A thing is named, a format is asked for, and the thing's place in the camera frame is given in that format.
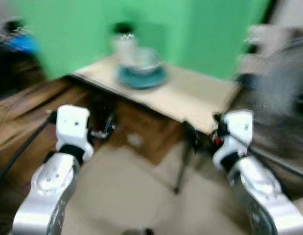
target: fan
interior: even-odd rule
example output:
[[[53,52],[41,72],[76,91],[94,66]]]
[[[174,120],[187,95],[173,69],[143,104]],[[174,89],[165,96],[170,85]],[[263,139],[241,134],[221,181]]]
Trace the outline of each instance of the fan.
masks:
[[[254,112],[252,149],[283,182],[292,199],[303,196],[303,38],[263,59],[253,88],[241,87],[230,110]]]

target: wooden surface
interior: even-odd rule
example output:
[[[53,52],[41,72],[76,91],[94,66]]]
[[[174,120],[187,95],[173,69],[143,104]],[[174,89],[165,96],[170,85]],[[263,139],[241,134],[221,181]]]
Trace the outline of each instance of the wooden surface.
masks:
[[[168,80],[165,84],[148,90],[134,90],[119,83],[117,67],[117,59],[111,56],[77,70],[74,75],[174,120],[187,119],[203,132],[211,130],[212,113],[224,110],[236,90],[231,82],[169,65],[166,66]]]

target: blue object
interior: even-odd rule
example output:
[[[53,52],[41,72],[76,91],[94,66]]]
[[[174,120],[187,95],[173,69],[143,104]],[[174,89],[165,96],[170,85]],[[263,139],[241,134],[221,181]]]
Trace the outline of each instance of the blue object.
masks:
[[[120,66],[118,79],[125,86],[135,89],[148,89],[164,83],[166,81],[166,71],[163,67],[159,67],[150,74],[139,75],[131,72],[126,67]]]
[[[9,42],[6,42],[4,44],[14,50],[22,51],[28,54],[34,54],[38,51],[36,42],[29,35],[21,35],[12,38]]]

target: green backdrop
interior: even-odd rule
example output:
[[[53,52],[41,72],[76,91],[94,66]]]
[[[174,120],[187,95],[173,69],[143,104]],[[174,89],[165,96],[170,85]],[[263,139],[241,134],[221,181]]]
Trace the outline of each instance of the green backdrop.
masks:
[[[140,45],[168,63],[230,79],[250,24],[269,0],[14,0],[41,48],[49,79],[112,53],[114,23],[136,25]]]

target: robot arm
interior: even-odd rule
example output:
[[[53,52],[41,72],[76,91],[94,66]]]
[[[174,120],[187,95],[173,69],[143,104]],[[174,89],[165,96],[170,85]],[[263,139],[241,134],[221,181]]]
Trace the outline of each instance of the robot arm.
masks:
[[[252,135],[251,111],[230,112],[222,120],[219,118],[212,137],[218,145],[213,154],[214,166],[227,172],[234,194],[250,218],[253,234],[303,235],[303,216],[299,210],[283,194],[273,173],[247,155]]]
[[[107,139],[109,132],[91,132],[89,111],[72,105],[57,111],[57,152],[40,166],[31,180],[31,189],[18,209],[12,227],[14,235],[59,235],[65,207],[73,196],[81,165],[93,155],[92,137]]]

